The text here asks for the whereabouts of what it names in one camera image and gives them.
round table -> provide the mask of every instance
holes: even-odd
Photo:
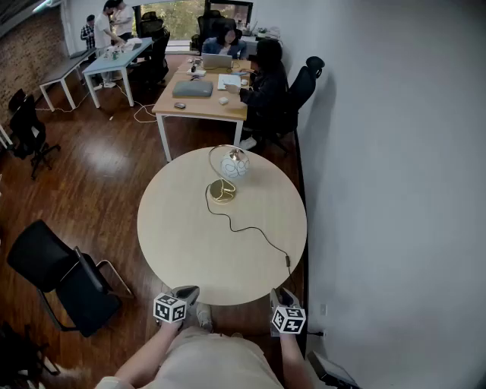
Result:
[[[154,273],[169,287],[197,285],[199,302],[237,305],[259,299],[289,276],[285,255],[261,232],[232,232],[227,217],[212,215],[207,186],[218,179],[208,163],[210,147],[186,153],[153,177],[140,202],[138,239]],[[216,149],[219,166],[229,147]],[[289,253],[290,271],[300,261],[307,218],[300,194],[282,170],[247,151],[250,169],[234,179],[235,198],[210,209],[227,213],[233,229],[260,227],[268,239]]]

woman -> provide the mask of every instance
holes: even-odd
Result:
[[[203,54],[230,55],[233,59],[246,59],[246,42],[236,39],[231,27],[224,27],[217,38],[207,38],[203,44]]]
[[[239,88],[236,85],[226,85],[230,93],[240,95],[240,100],[248,106],[247,120],[244,130],[259,128],[265,122],[278,122],[285,102],[288,84],[287,74],[282,63],[282,47],[276,40],[261,40],[257,44],[257,71],[242,69],[252,73],[252,89]],[[248,149],[257,142],[253,138],[241,142],[240,147]]]

shoe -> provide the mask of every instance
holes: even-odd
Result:
[[[211,318],[211,307],[208,304],[199,302],[196,308],[196,316],[199,326],[210,333],[213,332],[213,319]]]
[[[240,148],[243,150],[250,150],[252,147],[257,145],[257,141],[253,139],[253,137],[249,137],[244,141],[240,142]]]

wooden floor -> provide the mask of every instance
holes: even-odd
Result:
[[[168,57],[171,71],[187,60],[183,55]],[[73,75],[68,85],[76,103],[87,93]],[[134,99],[155,103],[162,88],[144,90],[132,83]],[[60,85],[50,91],[54,106],[69,110]],[[38,112],[46,124],[47,141],[59,143],[60,152],[50,160],[53,170],[42,168],[36,181],[30,179],[28,159],[12,153],[0,157],[0,319],[23,333],[32,326],[37,343],[49,343],[47,355],[65,369],[63,379],[50,380],[48,387],[90,388],[102,376],[112,375],[156,331],[151,309],[153,297],[163,283],[144,260],[137,238],[137,209],[142,194],[155,174],[165,166],[159,130],[155,122],[138,123],[138,110],[128,105],[118,88],[98,92],[101,108],[88,96],[73,112]],[[46,108],[41,100],[38,108]],[[155,118],[140,112],[140,120]],[[232,143],[234,124],[200,119],[167,118],[166,134],[172,157],[190,150]],[[284,144],[292,151],[284,158],[273,145],[261,155],[275,163],[299,187],[295,142],[288,135]],[[61,333],[54,328],[39,303],[34,286],[17,275],[6,263],[8,250],[22,230],[34,220],[43,219],[70,247],[78,245],[95,261],[111,261],[136,295],[123,306],[106,328],[90,338],[79,333]],[[304,280],[302,262],[293,273],[296,295],[302,299]],[[289,280],[286,286],[293,289]],[[70,323],[62,306],[51,293],[49,301],[65,324]],[[259,344],[270,364],[279,367],[279,343],[269,336],[268,296],[244,305],[213,307],[216,331],[240,332]]]

chair armrest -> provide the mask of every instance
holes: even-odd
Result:
[[[57,317],[54,315],[54,312],[52,311],[51,305],[49,305],[49,302],[47,301],[47,298],[46,298],[46,295],[44,294],[44,292],[40,289],[38,289],[37,292],[39,293],[40,302],[42,303],[42,305],[44,305],[44,308],[46,309],[46,311],[49,314],[52,322],[54,323],[54,325],[56,326],[56,328],[58,330],[60,330],[60,331],[77,331],[78,330],[76,327],[66,327],[65,325],[63,325],[57,319]]]
[[[96,269],[96,266],[90,266],[88,263],[87,259],[84,257],[83,253],[80,251],[80,249],[76,246],[74,248],[74,252],[76,253],[77,259],[81,263],[81,266],[83,267],[84,271],[86,271],[86,274],[90,278],[91,283],[95,287],[95,289],[100,292],[100,293],[107,293],[108,291],[104,287],[104,285],[101,283],[101,281],[98,278],[98,275],[95,272],[98,272]]]

